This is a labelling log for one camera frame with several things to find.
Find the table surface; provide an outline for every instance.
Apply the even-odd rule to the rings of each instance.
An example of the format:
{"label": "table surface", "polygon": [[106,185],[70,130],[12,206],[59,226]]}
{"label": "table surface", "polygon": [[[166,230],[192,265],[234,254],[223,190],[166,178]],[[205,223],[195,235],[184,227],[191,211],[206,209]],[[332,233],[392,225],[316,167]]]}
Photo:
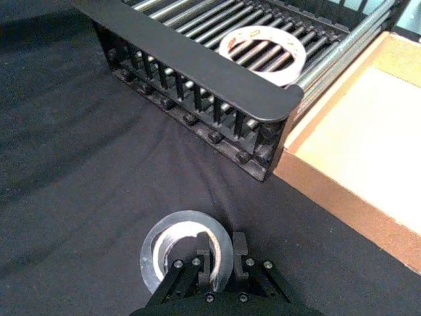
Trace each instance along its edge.
{"label": "table surface", "polygon": [[34,6],[0,38],[0,314],[144,306],[142,241],[182,209],[244,231],[251,255],[272,259],[326,315],[419,313],[420,276],[275,176],[252,179],[119,82],[75,10],[38,16]]}

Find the metal rod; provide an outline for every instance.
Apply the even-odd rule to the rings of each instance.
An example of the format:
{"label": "metal rod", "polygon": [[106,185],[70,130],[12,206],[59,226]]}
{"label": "metal rod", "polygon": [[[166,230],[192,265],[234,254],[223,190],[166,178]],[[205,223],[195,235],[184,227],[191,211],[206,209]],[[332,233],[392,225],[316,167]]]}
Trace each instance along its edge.
{"label": "metal rod", "polygon": [[200,95],[200,87],[195,84],[193,88],[194,98],[195,98],[195,110],[198,112],[202,111],[202,97]]}
{"label": "metal rod", "polygon": [[213,123],[215,125],[221,124],[221,104],[222,104],[221,99],[218,97],[215,97],[215,100],[213,103]]}
{"label": "metal rod", "polygon": [[165,67],[160,61],[158,62],[158,73],[159,73],[159,80],[161,81],[161,86],[165,90],[167,90],[168,89],[168,81],[166,80]]}
{"label": "metal rod", "polygon": [[141,56],[142,56],[143,67],[145,68],[146,76],[149,79],[152,79],[153,75],[152,75],[151,64],[149,63],[149,60],[148,60],[148,55],[146,54],[146,52],[141,51]]}
{"label": "metal rod", "polygon": [[[273,21],[272,23],[270,23],[268,26],[271,26],[273,28],[277,27],[279,24],[282,23],[283,18],[277,18],[275,21]],[[289,27],[293,26],[292,22],[287,23],[284,28],[289,25]],[[253,40],[249,40],[249,41],[245,41],[241,44],[239,44],[236,48],[234,48],[233,50],[230,51],[230,55],[231,58],[236,57],[237,55],[239,55],[240,53],[244,52],[247,48],[249,48],[252,44],[253,44]]]}
{"label": "metal rod", "polygon": [[171,18],[164,22],[164,25],[169,28],[175,28],[179,23],[186,23],[190,18],[199,14],[207,9],[209,9],[215,2],[218,0],[204,0],[195,6],[191,7],[190,9],[181,12],[180,14],[176,15],[174,18]]}
{"label": "metal rod", "polygon": [[[287,23],[286,25],[284,25],[283,27],[281,27],[281,30],[283,31],[287,31],[289,30],[294,24],[292,22]],[[304,30],[304,27],[300,27],[297,31],[302,32]],[[244,65],[247,61],[249,61],[250,59],[252,59],[254,56],[258,55],[259,53],[262,53],[264,51],[264,49],[266,49],[266,47],[268,47],[272,42],[271,41],[262,41],[261,43],[259,43],[256,47],[252,48],[251,50],[249,50],[248,52],[246,52],[246,54],[244,54],[243,56],[241,56],[241,58],[239,58],[236,63],[239,65]]]}
{"label": "metal rod", "polygon": [[381,18],[395,3],[395,0],[385,0],[376,10],[367,16],[348,36],[328,55],[323,61],[320,61],[306,76],[300,77],[296,84],[304,90],[308,89],[314,82],[317,81],[323,73],[325,73],[330,65],[336,61],[354,45],[361,45],[357,43],[359,38],[371,29],[379,18]]}
{"label": "metal rod", "polygon": [[322,11],[322,9],[324,8],[324,5],[326,4],[326,0],[321,0],[321,1],[317,1],[317,6],[316,6],[316,16],[320,16],[320,12]]}
{"label": "metal rod", "polygon": [[223,20],[226,16],[232,14],[233,12],[240,9],[241,7],[244,7],[243,2],[237,3],[233,7],[230,7],[229,9],[225,10],[224,12],[214,16],[210,20],[207,20],[205,23],[200,24],[198,27],[196,27],[196,28],[190,30],[189,32],[187,32],[186,34],[184,34],[184,36],[186,36],[188,38],[193,37],[194,35],[202,32],[203,30],[206,30],[209,26],[212,26],[213,24]]}
{"label": "metal rod", "polygon": [[[310,49],[309,50],[316,50],[316,49],[318,49],[317,47],[316,47],[316,44],[317,44],[317,42],[312,46],[312,47],[310,47]],[[301,73],[301,75],[300,75],[300,77],[299,77],[299,79],[301,78],[301,77],[303,77],[303,76],[306,76],[308,73],[309,73],[309,71],[311,71],[311,69],[313,69],[320,61],[322,61],[327,55],[329,55],[330,54],[330,52],[331,51],[333,51],[334,49],[335,49],[335,47],[336,46],[338,46],[339,45],[339,42],[338,41],[335,41],[335,42],[333,42],[333,43],[331,43],[330,44],[330,46],[320,55],[320,56],[318,56],[315,60],[313,60],[313,62],[307,67],[307,68],[305,68],[304,69],[304,71]]]}
{"label": "metal rod", "polygon": [[[261,15],[261,10],[258,10],[256,12],[254,12],[253,14],[250,14],[247,18],[244,18],[243,20],[239,21],[237,24],[234,24],[233,26],[231,26],[230,28],[228,28],[227,30],[223,31],[221,34],[219,34],[218,36],[216,36],[215,38],[213,38],[212,40],[206,42],[205,44],[203,44],[205,47],[210,48],[211,46],[214,46],[215,44],[217,44],[218,42],[221,41],[222,38],[224,38],[224,36],[228,33],[230,33],[232,30],[235,30],[236,28],[240,28],[246,24],[248,24],[249,22],[253,21],[256,17],[258,17],[259,15]],[[254,25],[261,25],[263,23],[265,23],[267,20],[272,18],[272,13],[268,13],[265,16],[263,16],[262,18],[258,19]],[[191,89],[194,85],[194,83],[190,80],[187,81],[185,83],[186,88],[187,89]]]}
{"label": "metal rod", "polygon": [[341,0],[339,2],[339,4],[337,5],[338,7],[336,8],[336,12],[334,14],[334,17],[332,18],[332,23],[333,24],[336,24],[337,23],[338,18],[339,18],[339,16],[342,13],[342,9],[343,9],[344,4],[345,4],[345,0]]}
{"label": "metal rod", "polygon": [[294,118],[296,121],[300,116],[301,113],[305,111],[305,109],[311,105],[323,92],[327,89],[330,84],[337,78],[337,74],[342,72],[349,64],[349,61],[355,59],[359,53],[368,45],[370,42],[382,31],[382,28],[378,28],[375,32],[369,33],[364,36],[362,39],[362,45],[354,46],[350,50],[348,50],[340,60],[337,62],[337,66],[332,67],[329,69],[323,77],[318,81],[318,84],[315,84],[311,87],[311,89],[305,94],[302,102],[297,111],[297,116]]}
{"label": "metal rod", "polygon": [[[194,36],[195,34],[199,33],[201,30],[203,30],[206,27],[214,24],[215,22],[217,22],[220,19],[223,19],[225,16],[229,15],[230,13],[234,12],[235,10],[237,10],[237,9],[243,7],[243,6],[244,6],[244,3],[243,2],[240,2],[240,3],[236,4],[236,5],[234,5],[232,8],[229,8],[227,11],[224,11],[223,13],[220,13],[217,16],[214,16],[212,19],[210,19],[209,21],[206,21],[204,24],[201,24],[201,25],[197,26],[196,28],[192,29],[187,34],[184,34],[184,36],[186,36],[187,38],[190,38],[191,36]],[[178,33],[181,33],[180,30],[181,30],[182,27],[178,28],[176,31]],[[149,57],[149,62],[150,63],[152,63],[154,60],[155,60],[155,58],[153,58],[152,56]],[[166,71],[166,74],[167,75],[170,75],[172,73],[172,71],[171,72],[168,72],[169,71],[168,69]]]}
{"label": "metal rod", "polygon": [[[303,45],[306,45],[309,41],[313,39],[314,36],[316,36],[316,31],[309,32],[305,37],[300,39],[300,42]],[[291,57],[291,53],[286,51],[279,57],[276,57],[269,65],[266,65],[262,71],[275,71],[277,68],[281,67],[289,58]]]}
{"label": "metal rod", "polygon": [[243,135],[243,122],[245,115],[240,112],[235,112],[235,124],[234,124],[234,138],[239,139]]}
{"label": "metal rod", "polygon": [[150,9],[154,5],[159,4],[162,1],[163,0],[144,0],[138,3],[137,5],[133,5],[132,8],[137,11],[143,12],[143,11],[146,11],[147,9]]}
{"label": "metal rod", "polygon": [[186,7],[194,0],[177,0],[176,2],[171,3],[170,5],[167,5],[166,7],[163,7],[161,10],[150,14],[149,17],[153,18],[154,20],[162,20],[168,15],[172,14],[173,11],[177,9],[181,9],[183,7]]}
{"label": "metal rod", "polygon": [[[326,44],[327,41],[328,37],[326,35],[321,36],[316,43],[309,47],[309,50],[307,51],[307,58],[316,53],[322,46],[324,46],[324,44]],[[335,47],[337,44],[338,42],[335,41],[331,44],[331,46],[333,45]]]}
{"label": "metal rod", "polygon": [[360,5],[358,7],[358,11],[357,11],[359,15],[362,15],[362,13],[364,12],[364,9],[366,7],[367,2],[368,2],[368,0],[362,0],[361,1]]}
{"label": "metal rod", "polygon": [[130,62],[133,68],[135,70],[139,69],[139,63],[137,62],[137,57],[136,57],[136,48],[132,44],[128,43],[127,51],[129,53]]}
{"label": "metal rod", "polygon": [[[291,34],[294,35],[295,37],[297,37],[301,33],[303,33],[304,30],[305,30],[305,27],[304,26],[300,26],[298,29],[296,29]],[[257,59],[256,61],[254,61],[250,66],[248,66],[247,69],[257,70],[258,68],[260,68],[261,66],[263,66],[264,64],[266,64],[273,56],[275,56],[281,50],[282,50],[282,46],[281,45],[274,46],[269,51],[267,51],[265,54],[263,54],[261,57],[259,57],[259,59]]]}
{"label": "metal rod", "polygon": [[227,0],[223,3],[221,3],[220,5],[217,5],[215,8],[213,8],[209,11],[206,11],[205,13],[202,13],[201,15],[199,15],[197,18],[194,18],[190,22],[180,26],[179,28],[176,29],[176,31],[178,33],[183,33],[185,31],[189,30],[190,28],[198,25],[202,21],[206,20],[208,17],[210,17],[210,16],[214,15],[215,13],[225,9],[226,7],[228,7],[229,5],[231,5],[234,2],[235,2],[235,0]]}
{"label": "metal rod", "polygon": [[184,91],[183,91],[183,82],[182,82],[182,75],[176,72],[176,89],[177,89],[177,96],[178,99],[184,99]]}
{"label": "metal rod", "polygon": [[238,13],[234,14],[230,18],[226,19],[222,23],[218,24],[217,26],[211,28],[209,31],[205,32],[204,34],[200,35],[198,38],[195,38],[196,43],[203,43],[205,40],[209,39],[219,31],[223,30],[225,27],[230,25],[231,23],[235,22],[236,20],[242,18],[247,13],[251,12],[254,9],[252,5],[245,7],[243,10],[239,11]]}
{"label": "metal rod", "polygon": [[358,25],[359,19],[364,18],[364,9],[366,8],[368,0],[362,0],[357,11],[358,18],[355,19],[354,27]]}
{"label": "metal rod", "polygon": [[[328,40],[328,37],[327,36],[322,36],[316,43],[314,43],[313,45],[311,45],[310,47],[309,47],[309,50],[307,51],[307,58],[310,58],[314,53],[316,53],[326,42],[327,42],[327,40]],[[331,46],[326,50],[326,52],[324,52],[324,54],[322,55],[322,56],[324,56],[325,55],[325,53],[329,53],[329,51],[330,50],[332,50],[334,47],[335,47],[335,45],[337,45],[338,44],[338,42],[334,42],[334,43],[332,43],[331,44],[331,46],[333,46],[332,48],[331,48]],[[259,122],[258,121],[256,121],[256,120],[254,120],[254,119],[249,119],[247,122],[246,122],[246,125],[251,129],[251,130],[254,130],[255,128],[256,128],[256,126],[259,124]]]}
{"label": "metal rod", "polygon": [[[253,14],[250,14],[247,18],[239,21],[238,23],[234,24],[233,26],[231,26],[230,28],[226,29],[221,34],[219,34],[218,36],[213,38],[212,40],[208,41],[206,44],[204,44],[204,46],[208,47],[208,48],[211,48],[212,46],[215,46],[216,44],[218,44],[222,40],[222,38],[225,37],[226,34],[230,33],[231,31],[233,31],[237,28],[240,28],[244,25],[247,25],[248,23],[250,23],[254,19],[256,19],[258,16],[262,15],[262,13],[263,13],[262,9],[257,10]],[[271,19],[272,17],[273,17],[273,14],[268,13],[264,17],[262,17],[260,20],[256,21],[254,23],[254,25],[261,25],[261,24],[265,23],[267,20]]]}

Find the cardboard edge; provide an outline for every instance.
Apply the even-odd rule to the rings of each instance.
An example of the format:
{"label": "cardboard edge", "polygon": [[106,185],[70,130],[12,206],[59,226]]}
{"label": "cardboard edge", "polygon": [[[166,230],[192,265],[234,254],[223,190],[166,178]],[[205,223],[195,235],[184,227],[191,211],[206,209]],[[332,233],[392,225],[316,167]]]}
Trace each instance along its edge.
{"label": "cardboard edge", "polygon": [[274,174],[421,275],[420,235],[396,223],[286,149]]}
{"label": "cardboard edge", "polygon": [[382,49],[389,32],[381,33],[357,59],[341,74],[341,76],[323,93],[304,117],[289,133],[284,147],[296,153],[305,140],[312,134],[317,124],[332,110],[337,102],[349,91],[361,74],[372,65]]}

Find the clear tape roll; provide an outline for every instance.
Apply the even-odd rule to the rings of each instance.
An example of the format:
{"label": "clear tape roll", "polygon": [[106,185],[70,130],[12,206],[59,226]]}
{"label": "clear tape roll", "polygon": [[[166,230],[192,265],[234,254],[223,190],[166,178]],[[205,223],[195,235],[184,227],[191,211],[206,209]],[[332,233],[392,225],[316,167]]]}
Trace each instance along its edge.
{"label": "clear tape roll", "polygon": [[222,39],[218,52],[221,56],[233,61],[230,50],[237,44],[249,40],[271,41],[281,45],[294,58],[294,62],[285,69],[274,72],[253,71],[255,74],[277,86],[286,86],[298,79],[305,64],[305,48],[295,36],[278,28],[271,26],[238,28]]}

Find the black frame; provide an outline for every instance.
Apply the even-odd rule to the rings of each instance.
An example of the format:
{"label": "black frame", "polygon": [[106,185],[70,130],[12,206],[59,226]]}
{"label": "black frame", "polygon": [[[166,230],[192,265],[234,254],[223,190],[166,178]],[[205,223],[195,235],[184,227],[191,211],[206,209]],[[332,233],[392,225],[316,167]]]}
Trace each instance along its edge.
{"label": "black frame", "polygon": [[[307,30],[316,30],[318,37],[326,36],[326,43],[330,44],[344,38],[352,24],[365,17],[362,13],[365,0],[353,14],[344,7],[344,2],[341,0],[336,5],[323,0],[318,7],[317,1],[303,0],[250,3],[270,10],[274,16],[305,25]],[[395,11],[400,15],[407,3],[408,0],[403,1]],[[107,62],[119,79],[257,180],[263,181],[276,167],[303,97],[299,86],[279,88],[120,0],[72,0],[72,4],[92,19]],[[312,6],[316,10],[310,13],[307,9],[311,10]],[[323,14],[330,14],[330,20]],[[148,57],[157,61],[157,68],[151,67]],[[174,76],[165,74],[166,67],[174,70]],[[193,92],[184,93],[182,76],[194,82]],[[202,88],[215,96],[214,103],[201,99]],[[222,103],[235,111],[235,118],[230,118],[234,128],[220,123],[224,117]],[[261,124],[246,134],[245,117]]]}

